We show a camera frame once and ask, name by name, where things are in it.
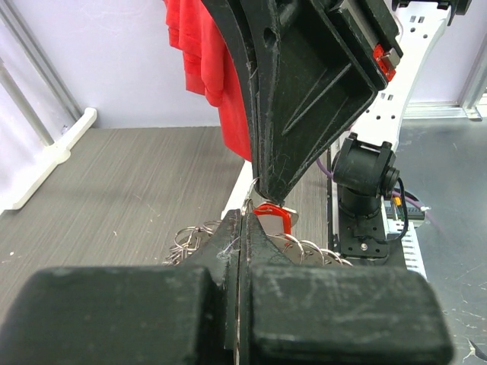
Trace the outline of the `key with red white tag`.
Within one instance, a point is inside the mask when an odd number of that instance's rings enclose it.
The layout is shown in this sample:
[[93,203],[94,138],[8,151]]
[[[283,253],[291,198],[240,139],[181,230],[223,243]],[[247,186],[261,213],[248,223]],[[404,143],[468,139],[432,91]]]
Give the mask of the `key with red white tag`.
[[292,227],[298,222],[296,210],[264,202],[253,209],[264,232],[274,236],[278,233],[291,234]]

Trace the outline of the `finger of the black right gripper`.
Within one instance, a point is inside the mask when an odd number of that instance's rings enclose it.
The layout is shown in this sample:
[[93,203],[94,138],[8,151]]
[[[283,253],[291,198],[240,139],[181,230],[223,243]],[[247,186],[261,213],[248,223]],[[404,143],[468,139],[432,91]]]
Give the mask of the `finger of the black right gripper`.
[[257,33],[263,28],[261,1],[204,1],[226,46],[224,56],[224,142],[252,163],[255,189],[262,186],[259,171],[259,66]]
[[282,203],[392,79],[402,55],[384,1],[249,1],[258,76],[257,192]]

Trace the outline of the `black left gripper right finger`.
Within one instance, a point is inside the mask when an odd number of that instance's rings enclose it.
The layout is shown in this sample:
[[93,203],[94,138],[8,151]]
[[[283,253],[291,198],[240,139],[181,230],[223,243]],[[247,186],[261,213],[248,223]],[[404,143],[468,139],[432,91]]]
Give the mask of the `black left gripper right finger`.
[[429,283],[404,268],[254,262],[240,253],[242,364],[449,364]]

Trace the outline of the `white rack base bar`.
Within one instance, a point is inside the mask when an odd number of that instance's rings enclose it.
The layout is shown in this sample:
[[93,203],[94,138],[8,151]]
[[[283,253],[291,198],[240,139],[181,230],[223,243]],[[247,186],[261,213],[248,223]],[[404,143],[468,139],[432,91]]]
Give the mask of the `white rack base bar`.
[[13,192],[1,198],[1,212],[15,211],[23,208],[39,187],[58,165],[66,162],[71,156],[72,148],[84,136],[97,119],[97,110],[88,107],[82,117],[53,145],[45,147],[39,154],[33,167],[20,172]]

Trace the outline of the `red cloth on hanger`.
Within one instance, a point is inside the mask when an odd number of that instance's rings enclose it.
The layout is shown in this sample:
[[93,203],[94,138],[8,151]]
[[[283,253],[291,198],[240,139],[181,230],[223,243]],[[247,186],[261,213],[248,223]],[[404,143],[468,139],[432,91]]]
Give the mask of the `red cloth on hanger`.
[[244,101],[233,60],[216,23],[201,1],[168,0],[169,44],[183,54],[186,89],[218,109],[224,144],[251,160]]

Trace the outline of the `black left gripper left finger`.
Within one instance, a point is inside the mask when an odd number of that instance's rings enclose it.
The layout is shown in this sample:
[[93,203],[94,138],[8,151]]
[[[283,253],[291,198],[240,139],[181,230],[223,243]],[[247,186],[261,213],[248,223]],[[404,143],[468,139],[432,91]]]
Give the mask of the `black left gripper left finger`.
[[3,364],[232,364],[229,250],[242,218],[178,266],[52,267],[29,277],[1,327]]

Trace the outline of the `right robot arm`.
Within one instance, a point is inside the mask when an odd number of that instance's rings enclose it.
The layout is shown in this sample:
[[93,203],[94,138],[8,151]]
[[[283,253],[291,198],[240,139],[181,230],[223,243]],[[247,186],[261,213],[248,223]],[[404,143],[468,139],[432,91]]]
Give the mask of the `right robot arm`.
[[237,73],[250,137],[226,208],[282,203],[343,133],[396,150],[419,72],[467,1],[206,1]]

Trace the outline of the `white rack foot bar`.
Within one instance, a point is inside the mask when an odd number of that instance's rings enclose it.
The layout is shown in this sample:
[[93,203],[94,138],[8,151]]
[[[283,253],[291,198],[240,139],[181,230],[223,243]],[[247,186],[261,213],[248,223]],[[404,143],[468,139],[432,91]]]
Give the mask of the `white rack foot bar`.
[[223,219],[230,210],[242,208],[252,181],[252,164],[249,161],[245,161],[237,178],[237,181],[234,184],[234,188],[232,189],[231,194],[228,198],[228,201],[223,211],[221,212],[221,219]]

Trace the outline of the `grey rack pole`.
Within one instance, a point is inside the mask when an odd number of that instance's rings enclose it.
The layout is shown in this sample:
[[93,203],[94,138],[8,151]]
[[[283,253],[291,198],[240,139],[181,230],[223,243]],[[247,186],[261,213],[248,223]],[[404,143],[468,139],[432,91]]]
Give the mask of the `grey rack pole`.
[[10,72],[7,70],[3,60],[1,60],[1,85],[10,98],[14,101],[21,114],[29,123],[30,127],[36,132],[41,142],[45,146],[53,145],[53,137],[48,132],[46,126],[42,123],[36,111],[30,105],[29,101],[11,76]]

